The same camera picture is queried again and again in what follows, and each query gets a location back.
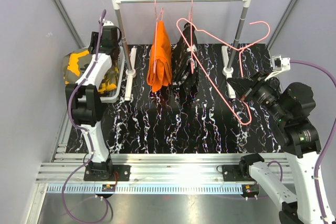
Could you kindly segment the camouflage yellow trousers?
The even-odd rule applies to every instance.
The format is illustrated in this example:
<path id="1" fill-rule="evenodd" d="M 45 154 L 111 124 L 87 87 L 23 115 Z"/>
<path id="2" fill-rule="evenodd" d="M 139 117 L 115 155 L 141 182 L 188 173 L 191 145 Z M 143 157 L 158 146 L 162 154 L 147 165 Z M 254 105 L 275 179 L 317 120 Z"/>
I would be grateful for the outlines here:
<path id="1" fill-rule="evenodd" d="M 67 54 L 62 60 L 62 72 L 65 84 L 75 83 L 86 71 L 92 60 L 88 48 L 81 48 Z"/>

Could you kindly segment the black and white trousers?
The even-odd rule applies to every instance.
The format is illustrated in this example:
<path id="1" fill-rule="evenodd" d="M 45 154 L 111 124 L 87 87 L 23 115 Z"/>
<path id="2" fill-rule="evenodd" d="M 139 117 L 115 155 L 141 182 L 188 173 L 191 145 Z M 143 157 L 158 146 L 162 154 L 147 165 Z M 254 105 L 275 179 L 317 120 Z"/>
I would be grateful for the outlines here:
<path id="1" fill-rule="evenodd" d="M 198 92 L 198 65 L 183 36 L 172 50 L 172 86 L 180 87 L 184 92 Z"/>

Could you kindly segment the orange trousers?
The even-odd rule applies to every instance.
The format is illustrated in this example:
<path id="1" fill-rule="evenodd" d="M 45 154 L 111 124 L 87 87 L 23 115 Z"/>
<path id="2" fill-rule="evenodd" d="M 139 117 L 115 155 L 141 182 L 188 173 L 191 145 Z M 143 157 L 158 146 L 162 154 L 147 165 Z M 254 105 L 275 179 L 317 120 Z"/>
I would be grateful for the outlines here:
<path id="1" fill-rule="evenodd" d="M 154 39 L 150 51 L 149 68 L 147 74 L 147 84 L 152 92 L 159 91 L 163 86 L 172 84 L 172 48 L 169 36 L 166 32 L 164 22 L 158 24 L 157 48 L 156 48 L 156 73 L 153 73 L 154 63 Z"/>

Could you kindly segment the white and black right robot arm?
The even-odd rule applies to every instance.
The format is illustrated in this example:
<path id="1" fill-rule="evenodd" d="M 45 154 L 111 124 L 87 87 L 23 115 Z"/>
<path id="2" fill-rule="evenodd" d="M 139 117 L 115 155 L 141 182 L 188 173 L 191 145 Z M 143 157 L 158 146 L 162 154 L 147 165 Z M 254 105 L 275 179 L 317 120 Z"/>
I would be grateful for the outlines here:
<path id="1" fill-rule="evenodd" d="M 266 81 L 268 76 L 258 72 L 249 78 L 229 78 L 227 83 L 242 102 L 259 103 L 276 121 L 275 136 L 290 166 L 296 191 L 289 191 L 259 154 L 241 158 L 239 176 L 253 179 L 263 188 L 277 206 L 281 223 L 335 223 L 319 171 L 319 134 L 308 119 L 316 106 L 312 88 L 294 82 L 280 94 Z"/>

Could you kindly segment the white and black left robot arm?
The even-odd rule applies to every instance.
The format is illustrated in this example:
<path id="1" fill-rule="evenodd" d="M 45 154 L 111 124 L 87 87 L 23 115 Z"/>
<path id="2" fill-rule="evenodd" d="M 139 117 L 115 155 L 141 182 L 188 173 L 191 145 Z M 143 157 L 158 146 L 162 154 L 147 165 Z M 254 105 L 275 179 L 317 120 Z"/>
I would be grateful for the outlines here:
<path id="1" fill-rule="evenodd" d="M 114 168 L 101 131 L 107 105 L 102 103 L 98 90 L 118 59 L 121 35 L 121 30 L 111 22 L 102 24 L 98 33 L 93 32 L 88 47 L 90 62 L 83 75 L 65 89 L 69 119 L 82 132 L 88 148 L 87 173 L 101 180 L 112 178 Z"/>

